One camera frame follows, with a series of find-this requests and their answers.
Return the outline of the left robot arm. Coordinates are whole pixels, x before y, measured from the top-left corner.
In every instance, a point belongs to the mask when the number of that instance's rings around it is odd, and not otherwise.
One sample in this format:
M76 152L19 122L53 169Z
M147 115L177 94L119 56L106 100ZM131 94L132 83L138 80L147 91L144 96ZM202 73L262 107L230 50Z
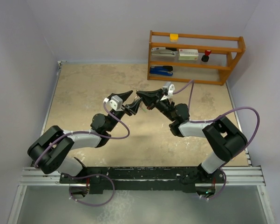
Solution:
M35 168L42 170L44 174L54 171L67 174L76 183L85 181L87 172L85 165L77 158L68 155L71 150L79 148L99 148L108 140L114 139L110 132L121 124L124 115L136 115L142 98L138 98L131 104L124 104L132 91L125 93L112 93L103 101L105 114L97 113L93 116L90 129L86 131L66 131L59 126L52 126L37 139L27 150L28 156L34 162Z

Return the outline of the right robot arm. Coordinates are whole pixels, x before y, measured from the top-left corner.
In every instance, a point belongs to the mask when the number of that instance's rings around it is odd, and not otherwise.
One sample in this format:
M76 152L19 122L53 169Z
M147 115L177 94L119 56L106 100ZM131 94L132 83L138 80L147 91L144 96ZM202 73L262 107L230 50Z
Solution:
M174 136L207 139L212 153L198 166L198 178L202 182L213 179L214 172L247 145L245 135L226 116L210 123L195 123L190 121L187 104L170 101L163 89L137 91L136 94L148 110L156 108L172 122L169 128Z

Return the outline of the silver keyring with clips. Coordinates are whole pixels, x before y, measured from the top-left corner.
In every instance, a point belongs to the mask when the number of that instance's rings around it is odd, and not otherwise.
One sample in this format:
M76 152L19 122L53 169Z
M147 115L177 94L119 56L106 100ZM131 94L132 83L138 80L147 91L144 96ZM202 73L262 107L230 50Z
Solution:
M148 109L146 108L146 106L145 106L145 104L143 102L143 99L140 96L138 96L138 95L135 95L132 104L135 105L135 109L134 109L135 112L143 111L141 109L141 107L145 108L148 111Z

